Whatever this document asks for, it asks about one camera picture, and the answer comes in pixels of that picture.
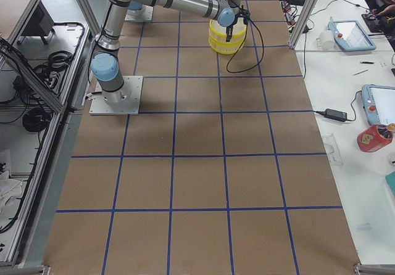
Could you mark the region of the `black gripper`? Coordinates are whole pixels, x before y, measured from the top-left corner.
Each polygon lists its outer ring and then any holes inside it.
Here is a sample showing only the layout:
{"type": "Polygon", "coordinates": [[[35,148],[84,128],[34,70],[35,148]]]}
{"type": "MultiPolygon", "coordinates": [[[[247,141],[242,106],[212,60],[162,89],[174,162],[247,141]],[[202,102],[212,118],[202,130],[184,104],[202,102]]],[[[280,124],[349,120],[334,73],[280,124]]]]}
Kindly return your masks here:
{"type": "Polygon", "coordinates": [[[239,19],[241,19],[241,22],[245,26],[248,26],[248,23],[250,21],[250,11],[246,7],[244,7],[243,5],[236,6],[236,10],[237,11],[233,13],[232,22],[226,27],[227,43],[231,41],[233,36],[233,27],[239,22],[239,19]]]}

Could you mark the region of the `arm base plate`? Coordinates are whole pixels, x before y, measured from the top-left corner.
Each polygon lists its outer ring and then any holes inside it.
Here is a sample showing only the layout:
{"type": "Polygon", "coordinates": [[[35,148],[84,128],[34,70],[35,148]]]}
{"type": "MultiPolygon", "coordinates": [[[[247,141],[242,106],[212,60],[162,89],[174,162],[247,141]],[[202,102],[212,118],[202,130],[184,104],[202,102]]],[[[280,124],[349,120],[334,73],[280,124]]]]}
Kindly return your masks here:
{"type": "Polygon", "coordinates": [[[137,2],[132,2],[125,16],[126,22],[151,22],[154,8],[137,2]]]}
{"type": "Polygon", "coordinates": [[[117,92],[105,92],[99,83],[96,83],[94,95],[91,100],[89,113],[91,115],[137,115],[143,85],[142,76],[123,76],[123,88],[117,92]]]}

